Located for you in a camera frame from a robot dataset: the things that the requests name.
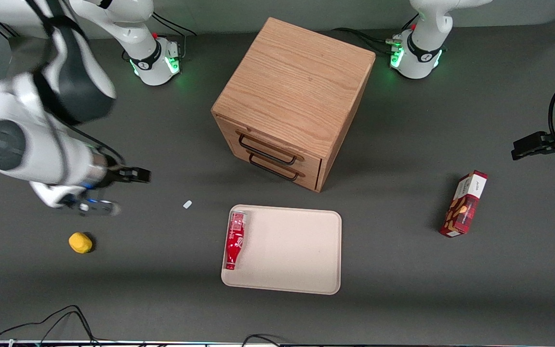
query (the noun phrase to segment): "drawer handle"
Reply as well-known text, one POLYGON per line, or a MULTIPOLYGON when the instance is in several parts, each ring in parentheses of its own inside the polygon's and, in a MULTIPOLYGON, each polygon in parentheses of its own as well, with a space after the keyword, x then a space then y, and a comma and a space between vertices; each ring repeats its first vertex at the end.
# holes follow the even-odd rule
POLYGON ((293 177, 288 177, 288 176, 286 176, 286 175, 282 175, 282 174, 279 173, 279 172, 273 171, 273 170, 269 169, 268 167, 265 167, 265 166, 262 166, 262 165, 258 164, 257 162, 251 160, 252 158, 254 158, 254 153, 250 153, 250 160, 249 160, 249 161, 250 161, 250 164, 251 164, 251 165, 254 165, 254 166, 256 166, 256 167, 260 167, 260 168, 263 169, 264 171, 271 172, 271 173, 274 174, 274 175, 280 176, 280 177, 284 178, 284 180, 287 180, 287 181, 291 181, 291 182, 292 182, 292 181, 296 180, 297 177, 299 177, 299 172, 295 172, 295 176, 293 176, 293 177))
POLYGON ((280 164, 282 164, 282 165, 287 165, 287 166, 291 166, 291 165, 295 164, 295 160, 297 160, 297 156, 293 156, 293 157, 292 157, 292 160, 289 161, 289 162, 284 161, 284 160, 280 160, 280 158, 275 158, 275 157, 272 156, 271 154, 268 154, 268 153, 259 151, 259 150, 257 150, 257 149, 254 148, 254 147, 250 147, 249 145, 246 145, 245 143, 243 143, 243 139, 244 139, 244 138, 245 138, 245 134, 241 134, 241 136, 239 137, 239 144, 241 145, 241 147, 247 149, 247 150, 250 151, 250 152, 254 152, 254 153, 258 154, 258 155, 261 156, 261 157, 265 157, 265 158, 267 158, 268 160, 273 160, 273 161, 275 161, 275 162, 279 162, 280 164))

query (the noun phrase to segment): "yellow sponge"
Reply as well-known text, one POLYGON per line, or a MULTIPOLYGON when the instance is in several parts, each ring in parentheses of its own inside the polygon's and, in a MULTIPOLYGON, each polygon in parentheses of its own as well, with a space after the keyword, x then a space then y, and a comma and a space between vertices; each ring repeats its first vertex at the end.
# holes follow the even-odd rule
POLYGON ((88 253, 93 247, 93 242, 84 233, 73 233, 68 242, 76 253, 88 253))

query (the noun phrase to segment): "drawer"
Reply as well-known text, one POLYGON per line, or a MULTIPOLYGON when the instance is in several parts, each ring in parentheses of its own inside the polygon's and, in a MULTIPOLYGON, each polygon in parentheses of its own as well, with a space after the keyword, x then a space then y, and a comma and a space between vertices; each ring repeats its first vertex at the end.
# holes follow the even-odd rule
POLYGON ((237 158, 265 171, 272 171, 298 185, 316 190, 320 159, 284 149, 221 117, 215 117, 215 120, 237 158))

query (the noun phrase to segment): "wooden cabinet top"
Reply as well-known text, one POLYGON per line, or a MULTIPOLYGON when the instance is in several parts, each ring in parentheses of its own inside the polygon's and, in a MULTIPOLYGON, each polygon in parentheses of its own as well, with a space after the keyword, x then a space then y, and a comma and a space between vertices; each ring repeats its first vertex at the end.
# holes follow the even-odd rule
POLYGON ((375 58, 366 49, 269 18, 211 110, 326 157, 375 58))

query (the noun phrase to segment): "red bottle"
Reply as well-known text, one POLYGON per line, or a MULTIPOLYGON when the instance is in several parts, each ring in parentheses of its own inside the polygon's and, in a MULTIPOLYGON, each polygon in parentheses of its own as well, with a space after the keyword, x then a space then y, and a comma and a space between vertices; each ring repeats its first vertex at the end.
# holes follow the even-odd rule
POLYGON ((241 252, 241 246, 243 246, 246 220, 245 212, 233 211, 231 214, 228 238, 226 239, 226 270, 235 269, 238 254, 241 252))

